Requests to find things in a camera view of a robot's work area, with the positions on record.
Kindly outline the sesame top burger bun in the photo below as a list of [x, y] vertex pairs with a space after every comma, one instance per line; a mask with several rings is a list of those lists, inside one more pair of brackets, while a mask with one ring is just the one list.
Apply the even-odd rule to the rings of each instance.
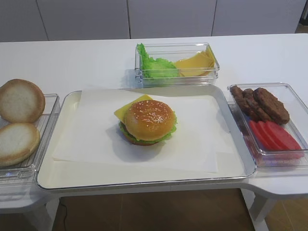
[[123, 124], [137, 140], [155, 141], [170, 132], [175, 119], [175, 112], [166, 103], [144, 100], [126, 111]]

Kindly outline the green lettuce leaf on burger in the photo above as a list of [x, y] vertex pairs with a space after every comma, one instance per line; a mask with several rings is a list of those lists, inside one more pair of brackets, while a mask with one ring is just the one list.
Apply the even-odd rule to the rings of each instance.
[[[155, 140], [155, 141], [157, 141], [157, 142], [159, 143], [159, 142], [162, 142], [162, 141], [164, 141], [164, 140], [169, 139], [169, 138], [171, 137], [171, 135], [177, 130], [176, 124], [177, 124], [177, 119], [175, 119], [175, 123], [174, 123], [172, 129], [170, 130], [170, 132], [169, 132], [168, 134], [166, 134], [165, 136], [163, 136], [162, 138], [159, 138], [159, 139], [157, 139], [157, 140]], [[128, 136], [131, 136], [131, 137], [135, 138], [134, 136], [132, 136], [132, 135], [127, 131], [126, 126], [125, 126], [122, 122], [119, 122], [118, 125], [119, 125], [120, 131], [123, 133], [123, 135], [124, 135], [124, 134], [127, 134]]]

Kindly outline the green lettuce leaves in container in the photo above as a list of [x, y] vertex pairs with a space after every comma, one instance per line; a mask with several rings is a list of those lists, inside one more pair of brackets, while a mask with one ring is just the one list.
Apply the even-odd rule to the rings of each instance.
[[154, 59], [150, 57], [142, 43], [137, 45], [137, 50], [141, 56], [141, 70], [144, 78], [172, 78], [179, 76], [179, 72], [172, 62], [164, 58]]

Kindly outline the yellow cheese slices in container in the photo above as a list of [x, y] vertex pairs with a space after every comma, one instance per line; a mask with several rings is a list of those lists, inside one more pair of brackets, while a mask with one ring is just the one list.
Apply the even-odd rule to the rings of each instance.
[[181, 77], [207, 76], [215, 67], [215, 59], [210, 48], [199, 51], [191, 58], [174, 63]]

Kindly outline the white paper sheet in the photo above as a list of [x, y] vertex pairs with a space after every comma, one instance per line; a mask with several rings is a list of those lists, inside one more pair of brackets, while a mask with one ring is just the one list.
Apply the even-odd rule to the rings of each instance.
[[217, 172], [217, 161], [233, 152], [233, 141], [213, 96], [172, 96], [145, 89], [175, 112], [177, 129], [170, 138], [151, 146], [129, 143], [118, 126], [115, 111], [140, 97], [130, 90], [85, 90], [53, 157], [65, 161], [104, 163]]

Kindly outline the left brown patty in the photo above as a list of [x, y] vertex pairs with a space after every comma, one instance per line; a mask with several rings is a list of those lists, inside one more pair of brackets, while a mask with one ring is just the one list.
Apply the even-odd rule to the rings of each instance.
[[246, 99], [244, 98], [243, 91], [235, 86], [230, 88], [230, 92], [235, 99], [235, 102], [238, 104], [240, 109], [248, 116], [251, 120], [258, 122], [259, 116], [253, 111], [253, 109], [248, 105]]

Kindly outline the brown patty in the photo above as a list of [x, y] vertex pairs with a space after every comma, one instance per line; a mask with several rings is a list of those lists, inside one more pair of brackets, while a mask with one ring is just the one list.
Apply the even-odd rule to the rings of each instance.
[[235, 86], [230, 88], [230, 92], [235, 99], [235, 102], [238, 104], [240, 109], [248, 116], [251, 120], [258, 122], [259, 116], [253, 111], [253, 109], [248, 105], [246, 99], [244, 98], [243, 91]]
[[252, 89], [245, 89], [243, 91], [244, 99], [246, 100], [247, 104], [251, 107], [256, 115], [258, 115], [259, 119], [263, 122], [272, 121], [271, 117], [259, 106], [258, 102], [254, 99]]
[[287, 124], [290, 120], [288, 111], [284, 104], [280, 102], [272, 93], [264, 88], [257, 88], [253, 92], [255, 100], [260, 107], [271, 117], [271, 119], [279, 124]]

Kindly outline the middle brown patty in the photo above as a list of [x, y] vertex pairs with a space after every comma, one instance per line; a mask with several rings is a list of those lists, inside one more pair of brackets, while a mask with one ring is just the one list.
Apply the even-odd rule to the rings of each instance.
[[251, 107], [256, 115], [258, 115], [259, 119], [263, 122], [272, 121], [271, 117], [259, 106], [258, 102], [254, 99], [252, 89], [245, 89], [243, 91], [244, 99], [246, 100], [247, 104]]

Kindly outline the middle red tomato slice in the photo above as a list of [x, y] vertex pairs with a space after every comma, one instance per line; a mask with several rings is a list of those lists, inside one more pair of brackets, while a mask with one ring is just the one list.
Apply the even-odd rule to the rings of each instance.
[[257, 128], [259, 129], [262, 137], [264, 137], [264, 139], [270, 145], [273, 151], [288, 150], [287, 146], [283, 144], [283, 142], [279, 140], [276, 135], [274, 135], [274, 132], [272, 132], [269, 128], [267, 128], [265, 122], [263, 121], [257, 122]]

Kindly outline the red tomato slice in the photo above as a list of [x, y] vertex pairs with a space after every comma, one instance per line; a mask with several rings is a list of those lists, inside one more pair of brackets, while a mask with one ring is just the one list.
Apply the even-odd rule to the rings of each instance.
[[259, 129], [262, 137], [264, 137], [264, 139], [270, 145], [273, 151], [288, 150], [287, 146], [283, 144], [283, 142], [279, 140], [276, 135], [274, 135], [274, 132], [272, 132], [269, 128], [267, 128], [265, 122], [263, 121], [257, 122], [257, 128]]
[[288, 150], [301, 150], [298, 142], [282, 126], [270, 121], [266, 122], [266, 126], [287, 146]]
[[265, 131], [265, 123], [263, 121], [255, 122], [249, 121], [249, 126], [253, 131], [255, 137], [259, 143], [265, 148], [265, 150], [278, 151], [280, 147], [273, 141], [273, 139]]

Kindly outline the right brown patty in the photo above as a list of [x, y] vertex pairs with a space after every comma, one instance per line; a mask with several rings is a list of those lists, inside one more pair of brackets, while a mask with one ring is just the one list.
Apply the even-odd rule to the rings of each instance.
[[255, 100], [260, 107], [271, 117], [271, 119], [279, 124], [287, 124], [290, 120], [288, 111], [284, 104], [280, 102], [272, 93], [264, 88], [257, 88], [253, 92]]

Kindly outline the clear patty tomato container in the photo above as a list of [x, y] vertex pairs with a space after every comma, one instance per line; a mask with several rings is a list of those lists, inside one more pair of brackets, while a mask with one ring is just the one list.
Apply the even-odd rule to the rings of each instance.
[[264, 88], [272, 93], [284, 104], [288, 111], [290, 120], [282, 126], [301, 146], [301, 150], [270, 151], [265, 150], [259, 143], [249, 126], [251, 120], [238, 106], [231, 92], [231, 108], [234, 111], [234, 118], [240, 128], [243, 138], [249, 148], [258, 167], [278, 166], [307, 166], [308, 165], [308, 108], [285, 83], [263, 83], [263, 84], [239, 84], [236, 85], [242, 91], [245, 89]]

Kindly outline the right red tomato slice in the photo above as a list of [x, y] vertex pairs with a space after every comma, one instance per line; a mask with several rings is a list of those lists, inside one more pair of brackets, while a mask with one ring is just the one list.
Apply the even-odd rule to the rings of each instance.
[[301, 150], [298, 142], [282, 126], [270, 121], [266, 122], [266, 126], [287, 146], [288, 150]]

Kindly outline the upper bun half in container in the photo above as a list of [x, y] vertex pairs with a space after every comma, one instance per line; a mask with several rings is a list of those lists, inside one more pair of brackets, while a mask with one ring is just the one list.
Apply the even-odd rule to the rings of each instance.
[[0, 88], [0, 116], [10, 123], [34, 123], [43, 114], [45, 96], [34, 83], [12, 79]]

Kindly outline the lower bun half in container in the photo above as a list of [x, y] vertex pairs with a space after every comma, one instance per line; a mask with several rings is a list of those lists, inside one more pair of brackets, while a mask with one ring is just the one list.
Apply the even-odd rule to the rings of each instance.
[[18, 164], [38, 148], [40, 132], [30, 123], [12, 123], [0, 129], [0, 166]]

